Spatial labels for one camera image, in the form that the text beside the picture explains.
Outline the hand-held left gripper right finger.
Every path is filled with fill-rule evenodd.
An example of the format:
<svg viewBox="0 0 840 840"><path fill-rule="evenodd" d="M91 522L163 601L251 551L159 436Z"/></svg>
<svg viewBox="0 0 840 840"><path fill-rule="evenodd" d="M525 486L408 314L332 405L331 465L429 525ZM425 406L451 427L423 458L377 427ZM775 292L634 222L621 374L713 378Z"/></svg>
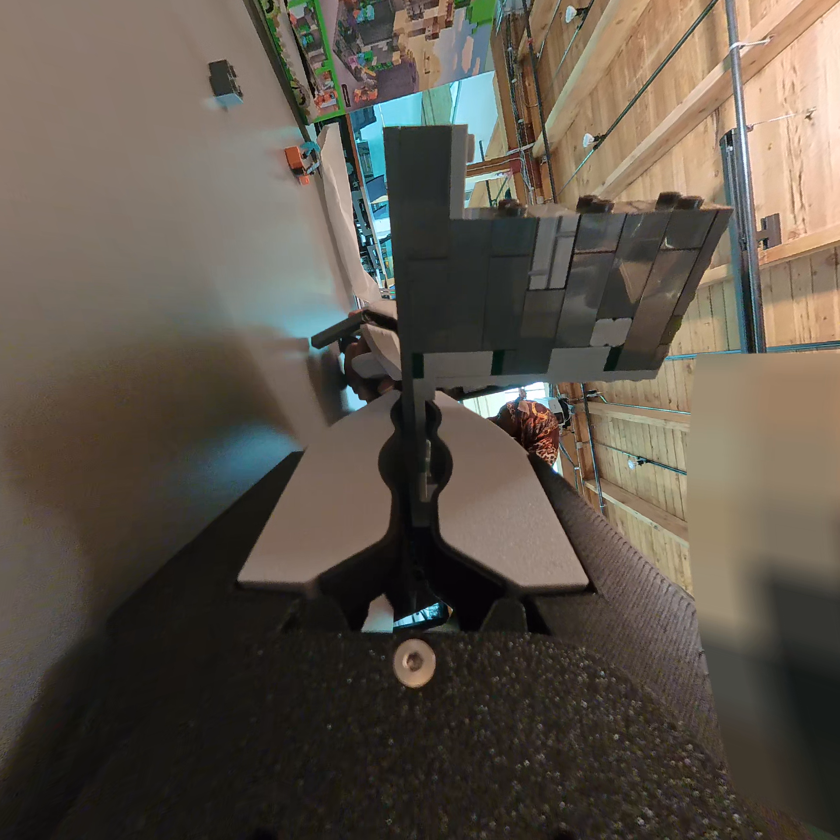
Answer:
<svg viewBox="0 0 840 840"><path fill-rule="evenodd" d="M443 392L427 410L437 420L427 580L458 627L480 629L511 602L504 627L529 629L537 598L588 592L590 577L522 446Z"/></svg>

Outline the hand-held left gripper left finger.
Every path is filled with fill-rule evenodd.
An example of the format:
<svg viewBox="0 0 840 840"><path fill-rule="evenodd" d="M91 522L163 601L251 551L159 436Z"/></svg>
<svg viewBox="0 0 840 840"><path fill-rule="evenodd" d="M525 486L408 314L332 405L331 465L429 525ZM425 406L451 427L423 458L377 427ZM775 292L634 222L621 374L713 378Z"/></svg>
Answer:
<svg viewBox="0 0 840 840"><path fill-rule="evenodd" d="M311 443L238 573L239 586L329 598L352 629L384 628L384 607L369 614L400 564L400 504L380 470L399 398L378 397Z"/></svg>

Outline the grey brick tower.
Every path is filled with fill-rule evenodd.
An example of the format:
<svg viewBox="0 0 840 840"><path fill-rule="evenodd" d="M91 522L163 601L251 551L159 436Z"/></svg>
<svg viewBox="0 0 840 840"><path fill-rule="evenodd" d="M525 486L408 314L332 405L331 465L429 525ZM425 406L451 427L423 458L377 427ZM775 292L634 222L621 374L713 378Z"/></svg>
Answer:
<svg viewBox="0 0 840 840"><path fill-rule="evenodd" d="M665 192L467 207L466 126L383 140L407 375L465 389L657 376L730 206Z"/></svg>

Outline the grey desk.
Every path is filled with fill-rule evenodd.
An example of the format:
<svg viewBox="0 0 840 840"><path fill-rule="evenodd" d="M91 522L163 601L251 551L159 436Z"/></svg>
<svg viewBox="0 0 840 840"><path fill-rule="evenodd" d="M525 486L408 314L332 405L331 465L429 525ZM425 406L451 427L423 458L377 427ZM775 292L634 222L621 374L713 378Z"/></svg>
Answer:
<svg viewBox="0 0 840 840"><path fill-rule="evenodd" d="M319 187L246 2L2 2L2 819L110 615L346 407ZM208 63L244 102L216 107Z"/></svg>

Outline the person's right hand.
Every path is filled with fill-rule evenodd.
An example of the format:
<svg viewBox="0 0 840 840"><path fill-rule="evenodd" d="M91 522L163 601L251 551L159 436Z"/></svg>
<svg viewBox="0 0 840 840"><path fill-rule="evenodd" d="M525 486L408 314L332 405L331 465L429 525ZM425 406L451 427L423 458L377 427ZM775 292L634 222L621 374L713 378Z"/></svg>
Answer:
<svg viewBox="0 0 840 840"><path fill-rule="evenodd" d="M362 337L358 337L346 343L343 348L343 374L348 386L356 396L365 403L372 403L384 394L402 388L399 381L390 379L363 380L354 372L354 357L358 355L376 355L370 352L369 347Z"/></svg>

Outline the white paper bag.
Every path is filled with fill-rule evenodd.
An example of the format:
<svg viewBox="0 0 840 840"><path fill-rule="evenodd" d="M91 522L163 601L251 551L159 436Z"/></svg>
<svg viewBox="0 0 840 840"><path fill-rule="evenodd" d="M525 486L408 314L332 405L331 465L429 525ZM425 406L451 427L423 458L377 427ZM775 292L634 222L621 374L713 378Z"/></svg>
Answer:
<svg viewBox="0 0 840 840"><path fill-rule="evenodd" d="M383 296L383 289L361 263L340 125L327 125L318 133L316 142L320 161L317 182L339 298L350 309L356 309L354 301L360 300L363 307L394 317L395 301Z"/></svg>

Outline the small toy minifigure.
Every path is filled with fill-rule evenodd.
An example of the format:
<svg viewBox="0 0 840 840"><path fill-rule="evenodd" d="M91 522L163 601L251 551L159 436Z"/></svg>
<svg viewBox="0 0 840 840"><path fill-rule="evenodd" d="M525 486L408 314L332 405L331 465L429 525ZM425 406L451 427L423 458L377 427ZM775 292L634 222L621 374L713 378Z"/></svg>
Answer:
<svg viewBox="0 0 840 840"><path fill-rule="evenodd" d="M290 172L302 186L310 184L321 169L321 148L317 141L306 141L283 150Z"/></svg>

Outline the green toy set box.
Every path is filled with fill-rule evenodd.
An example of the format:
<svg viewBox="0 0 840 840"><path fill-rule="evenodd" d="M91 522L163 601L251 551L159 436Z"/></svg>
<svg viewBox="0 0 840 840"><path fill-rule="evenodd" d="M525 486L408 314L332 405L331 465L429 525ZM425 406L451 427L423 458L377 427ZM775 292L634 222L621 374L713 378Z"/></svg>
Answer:
<svg viewBox="0 0 840 840"><path fill-rule="evenodd" d="M492 69L492 1L253 1L300 121L316 124Z"/></svg>

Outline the small grey corner brick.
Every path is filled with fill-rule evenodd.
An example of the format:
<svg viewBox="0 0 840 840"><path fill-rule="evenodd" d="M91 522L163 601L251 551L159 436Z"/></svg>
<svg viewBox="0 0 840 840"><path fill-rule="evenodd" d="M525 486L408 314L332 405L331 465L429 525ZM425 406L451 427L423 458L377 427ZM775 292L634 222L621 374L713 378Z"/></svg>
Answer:
<svg viewBox="0 0 840 840"><path fill-rule="evenodd" d="M208 82L212 101L216 107L228 111L244 102L244 93L238 82L234 66L226 59L208 63Z"/></svg>

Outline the metal ceiling pipe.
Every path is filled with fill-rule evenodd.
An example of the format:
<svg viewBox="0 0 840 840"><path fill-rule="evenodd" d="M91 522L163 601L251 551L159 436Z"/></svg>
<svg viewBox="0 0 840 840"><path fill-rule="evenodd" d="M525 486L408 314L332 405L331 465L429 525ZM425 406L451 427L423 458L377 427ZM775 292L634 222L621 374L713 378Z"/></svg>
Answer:
<svg viewBox="0 0 840 840"><path fill-rule="evenodd" d="M767 339L763 319L757 226L744 95L742 49L736 3L724 2L728 31L728 63L734 106L734 128L720 142L724 184L734 206L731 232L731 273L738 303L741 352L764 354Z"/></svg>

